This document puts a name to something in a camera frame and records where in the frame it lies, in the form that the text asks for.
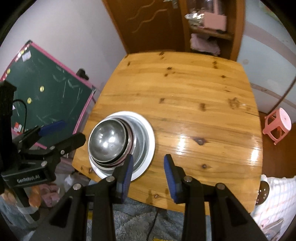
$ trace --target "black cable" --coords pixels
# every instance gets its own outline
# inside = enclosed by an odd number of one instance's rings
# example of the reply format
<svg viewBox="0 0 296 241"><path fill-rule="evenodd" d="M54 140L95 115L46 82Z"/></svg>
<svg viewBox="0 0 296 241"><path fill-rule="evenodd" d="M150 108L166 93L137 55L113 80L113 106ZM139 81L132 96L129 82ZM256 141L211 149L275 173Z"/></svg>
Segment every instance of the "black cable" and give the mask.
<svg viewBox="0 0 296 241"><path fill-rule="evenodd" d="M152 223L152 226L150 227L150 230L149 230L149 232L148 232L148 235L147 235L146 241L148 241L148 239L149 239L149 236L150 236L150 234L151 234L151 232L152 232L152 229L153 229L153 227L154 227L154 225L155 225L156 218L157 218L157 215L158 215L159 211L160 211L160 208L158 207L158 208L157 208L157 211L156 211L156 214L155 214L155 217L154 217L154 220L153 220L153 223Z"/></svg>
<svg viewBox="0 0 296 241"><path fill-rule="evenodd" d="M26 122L27 122L27 105L21 99L15 99L12 103L14 103L14 102L22 102L24 104L24 106L25 106L25 110L26 110L26 112L25 112L25 123L24 123L24 132L25 132L25 130L26 130Z"/></svg>
<svg viewBox="0 0 296 241"><path fill-rule="evenodd" d="M283 96L279 99L279 101L267 113L267 115L269 115L271 112L273 112L277 108L277 106L283 101L283 99L287 96L287 94L289 94L289 92L293 88L295 82L296 82L296 77L294 78L294 80L292 81L292 83L290 84L290 86L288 87L288 89L286 90L286 92L283 94Z"/></svg>

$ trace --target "folded cloth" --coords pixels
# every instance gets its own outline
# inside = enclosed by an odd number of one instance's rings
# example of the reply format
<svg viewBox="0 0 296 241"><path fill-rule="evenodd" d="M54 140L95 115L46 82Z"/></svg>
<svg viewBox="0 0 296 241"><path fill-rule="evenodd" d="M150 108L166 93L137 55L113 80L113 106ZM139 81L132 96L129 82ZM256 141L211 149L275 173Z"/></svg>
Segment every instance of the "folded cloth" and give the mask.
<svg viewBox="0 0 296 241"><path fill-rule="evenodd" d="M220 54L220 48L215 39L208 40L200 38L197 34L191 34L190 47L193 50L197 50L199 52L208 52L214 56L218 56Z"/></svg>

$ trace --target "wall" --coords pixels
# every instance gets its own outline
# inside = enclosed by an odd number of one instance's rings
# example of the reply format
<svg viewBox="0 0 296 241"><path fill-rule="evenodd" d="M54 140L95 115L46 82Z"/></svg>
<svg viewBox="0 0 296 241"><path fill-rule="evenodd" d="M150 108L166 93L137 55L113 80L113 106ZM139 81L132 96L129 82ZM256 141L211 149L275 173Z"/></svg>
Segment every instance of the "wall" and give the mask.
<svg viewBox="0 0 296 241"><path fill-rule="evenodd" d="M253 84L258 109L264 113L296 76L296 45L280 22L259 8L259 0L246 0L245 30L237 61ZM296 121L296 87L280 107Z"/></svg>
<svg viewBox="0 0 296 241"><path fill-rule="evenodd" d="M126 54L100 0L37 0L0 47L0 76L29 39L74 72L84 68L96 97Z"/></svg>

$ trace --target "wooden table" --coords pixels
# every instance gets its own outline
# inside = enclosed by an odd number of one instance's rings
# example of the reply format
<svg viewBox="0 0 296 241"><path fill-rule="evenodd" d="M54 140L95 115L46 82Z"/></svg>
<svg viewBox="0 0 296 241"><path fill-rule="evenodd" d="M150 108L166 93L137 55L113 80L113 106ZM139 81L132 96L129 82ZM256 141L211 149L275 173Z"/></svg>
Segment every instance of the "wooden table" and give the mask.
<svg viewBox="0 0 296 241"><path fill-rule="evenodd" d="M155 133L155 153L128 196L157 207L184 211L170 197L164 155L202 183L222 182L248 212L254 208L262 171L259 113L243 67L230 60L194 53L127 55L105 85L83 133L117 111L143 115ZM206 143L199 145L197 138ZM87 142L73 167L89 178Z"/></svg>

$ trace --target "wooden shelf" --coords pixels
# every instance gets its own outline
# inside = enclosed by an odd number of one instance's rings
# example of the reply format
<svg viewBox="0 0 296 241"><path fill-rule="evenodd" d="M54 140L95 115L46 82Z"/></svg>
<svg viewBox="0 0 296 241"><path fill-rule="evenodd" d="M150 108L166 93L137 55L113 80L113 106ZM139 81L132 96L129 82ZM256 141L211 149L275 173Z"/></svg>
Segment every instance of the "wooden shelf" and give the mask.
<svg viewBox="0 0 296 241"><path fill-rule="evenodd" d="M220 34L215 30L206 29L206 28L199 28L199 27L195 27L195 26L190 26L190 28L191 28L193 33L208 34L210 36L220 38L220 39L226 39L226 40L232 40L233 39L233 36L231 34L229 34L229 33Z"/></svg>

